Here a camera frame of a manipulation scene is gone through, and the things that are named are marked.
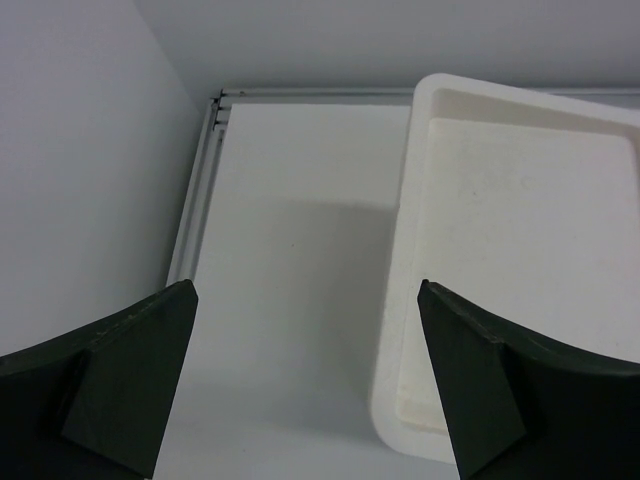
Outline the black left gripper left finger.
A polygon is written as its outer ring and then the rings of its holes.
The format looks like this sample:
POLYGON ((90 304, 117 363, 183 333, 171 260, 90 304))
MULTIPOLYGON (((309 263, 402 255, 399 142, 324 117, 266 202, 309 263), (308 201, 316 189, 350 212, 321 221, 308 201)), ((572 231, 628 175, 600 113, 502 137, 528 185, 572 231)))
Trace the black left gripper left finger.
POLYGON ((2 478, 152 478, 197 305, 179 281, 2 356, 2 478))

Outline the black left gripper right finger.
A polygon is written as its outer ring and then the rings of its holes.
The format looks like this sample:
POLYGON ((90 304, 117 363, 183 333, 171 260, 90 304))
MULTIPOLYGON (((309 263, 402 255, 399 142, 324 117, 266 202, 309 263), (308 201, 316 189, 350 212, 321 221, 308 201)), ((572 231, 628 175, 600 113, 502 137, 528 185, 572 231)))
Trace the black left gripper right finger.
POLYGON ((638 364, 551 339, 428 280, 417 302, 461 478, 638 478, 638 364))

